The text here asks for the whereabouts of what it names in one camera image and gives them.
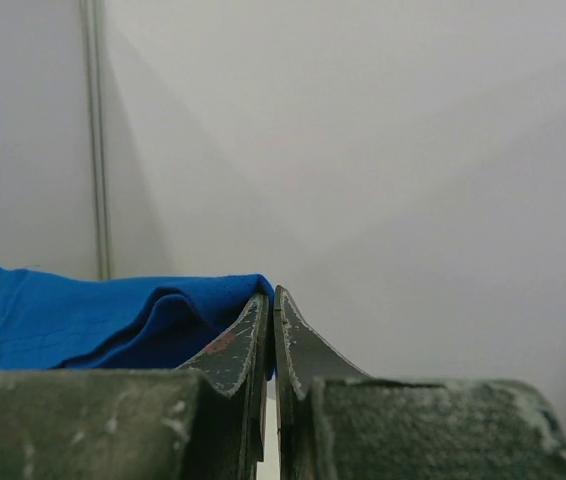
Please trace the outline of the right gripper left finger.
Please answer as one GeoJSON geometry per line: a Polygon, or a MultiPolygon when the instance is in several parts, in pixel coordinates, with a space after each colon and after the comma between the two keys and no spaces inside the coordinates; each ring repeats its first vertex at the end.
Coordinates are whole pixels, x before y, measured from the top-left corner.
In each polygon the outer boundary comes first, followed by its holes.
{"type": "Polygon", "coordinates": [[[0,479],[252,479],[269,300],[175,369],[0,371],[0,479]]]}

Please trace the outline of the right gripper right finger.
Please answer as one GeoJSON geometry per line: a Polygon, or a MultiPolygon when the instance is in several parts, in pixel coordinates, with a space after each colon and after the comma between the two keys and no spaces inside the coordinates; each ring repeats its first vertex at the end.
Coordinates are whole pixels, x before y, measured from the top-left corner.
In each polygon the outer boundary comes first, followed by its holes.
{"type": "Polygon", "coordinates": [[[283,478],[566,479],[565,437],[534,387],[370,376],[283,287],[273,327],[283,478]]]}

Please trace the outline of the blue printed t shirt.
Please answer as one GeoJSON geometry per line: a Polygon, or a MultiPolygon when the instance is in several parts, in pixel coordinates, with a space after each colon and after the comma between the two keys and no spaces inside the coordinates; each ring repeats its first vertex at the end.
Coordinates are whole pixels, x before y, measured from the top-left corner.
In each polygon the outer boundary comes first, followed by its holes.
{"type": "Polygon", "coordinates": [[[260,274],[81,281],[0,266],[0,370],[170,369],[213,342],[260,274]]]}

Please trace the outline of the left aluminium corner post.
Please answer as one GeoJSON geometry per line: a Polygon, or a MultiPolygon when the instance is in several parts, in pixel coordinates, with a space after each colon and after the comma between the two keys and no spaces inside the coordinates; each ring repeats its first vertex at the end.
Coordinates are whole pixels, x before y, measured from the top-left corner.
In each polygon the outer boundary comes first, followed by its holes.
{"type": "Polygon", "coordinates": [[[111,278],[112,266],[100,66],[99,13],[101,6],[101,1],[79,2],[87,79],[97,272],[100,280],[107,280],[111,278]]]}

